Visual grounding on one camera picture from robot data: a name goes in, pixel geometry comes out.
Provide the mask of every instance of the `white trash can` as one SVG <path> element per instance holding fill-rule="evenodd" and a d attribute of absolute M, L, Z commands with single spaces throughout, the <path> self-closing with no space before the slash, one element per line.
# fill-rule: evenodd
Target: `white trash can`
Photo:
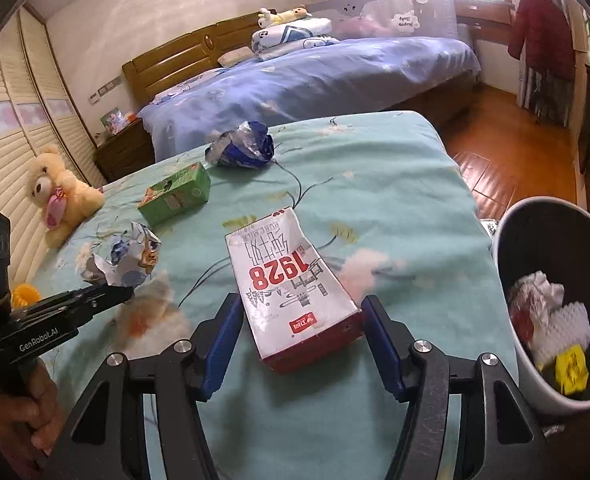
<path fill-rule="evenodd" d="M 527 274 L 541 270 L 551 283 L 564 286 L 564 304 L 581 301 L 590 321 L 590 213 L 558 198 L 537 196 L 513 205 L 504 214 L 492 242 L 492 259 L 504 294 Z M 519 387 L 541 413 L 567 415 L 590 409 L 590 346 L 586 351 L 588 385 L 565 397 L 537 371 L 515 330 Z"/>

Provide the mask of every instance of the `human hand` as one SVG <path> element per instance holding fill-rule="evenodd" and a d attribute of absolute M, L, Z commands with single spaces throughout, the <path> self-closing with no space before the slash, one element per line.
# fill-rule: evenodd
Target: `human hand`
<path fill-rule="evenodd" d="M 7 453 L 32 460 L 35 456 L 32 447 L 51 453 L 64 425 L 64 413 L 57 400 L 57 386 L 41 359 L 29 377 L 28 391 L 32 399 L 0 392 L 0 447 Z M 35 430 L 32 435 L 27 424 Z"/>

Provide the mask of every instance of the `red jacket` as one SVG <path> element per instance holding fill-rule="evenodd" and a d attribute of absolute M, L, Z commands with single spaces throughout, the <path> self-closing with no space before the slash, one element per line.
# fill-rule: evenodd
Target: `red jacket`
<path fill-rule="evenodd" d="M 520 59 L 526 40 L 526 65 L 536 72 L 572 81 L 574 50 L 572 32 L 562 9 L 552 0 L 520 0 L 508 53 Z"/>

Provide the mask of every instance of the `blue duvet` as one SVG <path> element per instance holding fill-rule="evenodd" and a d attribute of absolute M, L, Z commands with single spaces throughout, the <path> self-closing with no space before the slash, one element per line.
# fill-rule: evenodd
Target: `blue duvet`
<path fill-rule="evenodd" d="M 472 50 L 441 38 L 372 38 L 249 60 L 139 117 L 159 162 L 216 139 L 243 121 L 267 126 L 383 110 L 466 70 Z"/>

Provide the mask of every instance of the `orange object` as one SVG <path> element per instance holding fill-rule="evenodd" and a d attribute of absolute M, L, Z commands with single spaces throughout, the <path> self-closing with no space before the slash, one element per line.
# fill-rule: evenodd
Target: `orange object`
<path fill-rule="evenodd" d="M 149 325 L 146 323 L 144 316 L 133 314 L 131 316 L 131 322 L 129 324 L 129 337 L 142 337 L 149 329 Z"/>
<path fill-rule="evenodd" d="M 31 306 L 41 300 L 39 291 L 28 283 L 20 283 L 11 292 L 11 306 L 13 308 L 24 308 Z"/>

